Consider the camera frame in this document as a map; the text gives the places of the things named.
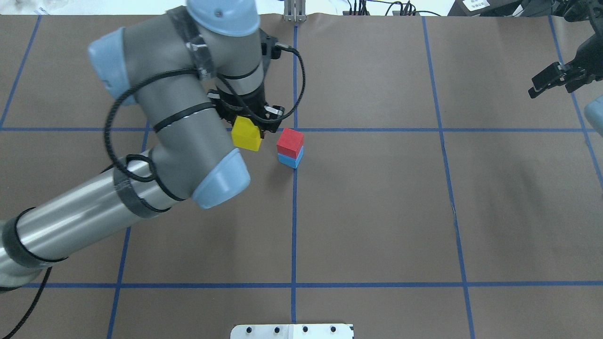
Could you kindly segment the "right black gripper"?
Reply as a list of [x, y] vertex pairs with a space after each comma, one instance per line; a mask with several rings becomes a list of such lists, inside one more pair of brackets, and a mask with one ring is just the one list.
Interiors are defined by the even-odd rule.
[[573, 60], [568, 65], [553, 62], [532, 77], [532, 87], [528, 90], [530, 99], [537, 98], [544, 91], [554, 87], [565, 86], [568, 81], [568, 92], [573, 93], [580, 87], [603, 78], [603, 42], [602, 38], [593, 34], [582, 43]]

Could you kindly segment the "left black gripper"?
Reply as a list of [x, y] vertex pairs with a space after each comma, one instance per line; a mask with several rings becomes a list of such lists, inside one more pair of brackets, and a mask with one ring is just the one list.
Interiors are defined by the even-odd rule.
[[276, 133], [286, 113], [283, 106], [267, 105], [264, 84], [248, 94], [233, 95], [221, 88], [211, 89], [209, 99], [222, 120], [233, 124], [237, 117], [243, 116], [262, 132]]

